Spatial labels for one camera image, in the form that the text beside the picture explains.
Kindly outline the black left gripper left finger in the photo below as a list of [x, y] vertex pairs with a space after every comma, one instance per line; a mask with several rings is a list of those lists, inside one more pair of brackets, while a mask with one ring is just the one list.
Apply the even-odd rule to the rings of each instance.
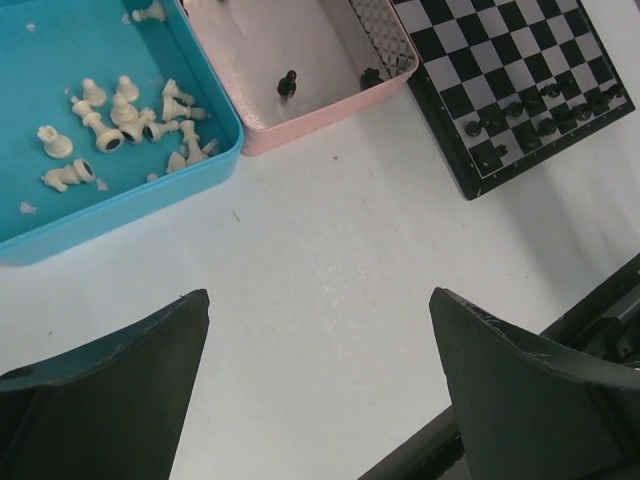
[[167, 479], [209, 328], [194, 290], [1, 377], [4, 479]]

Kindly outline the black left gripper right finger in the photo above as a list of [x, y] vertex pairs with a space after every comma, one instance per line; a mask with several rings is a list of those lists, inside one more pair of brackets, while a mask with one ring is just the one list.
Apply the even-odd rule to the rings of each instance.
[[636, 479], [639, 370], [436, 288], [433, 331], [475, 479]]

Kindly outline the black chess pawn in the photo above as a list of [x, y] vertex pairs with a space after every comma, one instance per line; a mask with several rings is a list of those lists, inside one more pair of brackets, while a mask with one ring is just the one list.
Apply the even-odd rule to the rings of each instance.
[[561, 90], [571, 88], [575, 85], [575, 78], [571, 72], [565, 72], [561, 75], [558, 75], [555, 80], [558, 88]]
[[292, 97], [297, 89], [297, 72], [289, 70], [277, 85], [276, 91], [282, 98]]
[[559, 130], [559, 122], [555, 118], [543, 118], [537, 127], [536, 134], [540, 138], [555, 135]]

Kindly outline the black chess bishop piece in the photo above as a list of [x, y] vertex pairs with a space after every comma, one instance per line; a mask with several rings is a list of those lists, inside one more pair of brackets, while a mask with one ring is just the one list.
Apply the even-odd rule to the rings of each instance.
[[593, 108], [589, 103], [581, 103], [575, 105], [571, 109], [571, 117], [575, 121], [584, 122], [589, 120], [593, 115]]

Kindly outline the black chess piece twelfth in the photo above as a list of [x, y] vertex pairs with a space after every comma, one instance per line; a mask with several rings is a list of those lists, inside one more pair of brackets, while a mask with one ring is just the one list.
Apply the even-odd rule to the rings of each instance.
[[608, 89], [601, 91], [599, 95], [594, 99], [594, 105], [597, 108], [608, 107], [609, 104], [616, 98], [620, 98], [623, 95], [623, 88], [620, 84], [614, 84]]

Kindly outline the black chess piece eleventh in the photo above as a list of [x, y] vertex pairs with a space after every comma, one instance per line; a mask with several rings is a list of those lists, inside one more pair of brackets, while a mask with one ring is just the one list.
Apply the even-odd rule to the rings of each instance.
[[360, 75], [360, 88], [362, 91], [373, 88], [384, 82], [379, 69], [367, 68]]

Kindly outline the pink plastic tray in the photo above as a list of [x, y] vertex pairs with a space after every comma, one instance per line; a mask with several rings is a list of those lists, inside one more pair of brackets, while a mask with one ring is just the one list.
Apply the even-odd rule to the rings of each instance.
[[[389, 1], [185, 1], [190, 26], [257, 156], [375, 106], [416, 71], [419, 56]], [[379, 69], [384, 82], [360, 88]], [[290, 98], [276, 91], [297, 72]]]

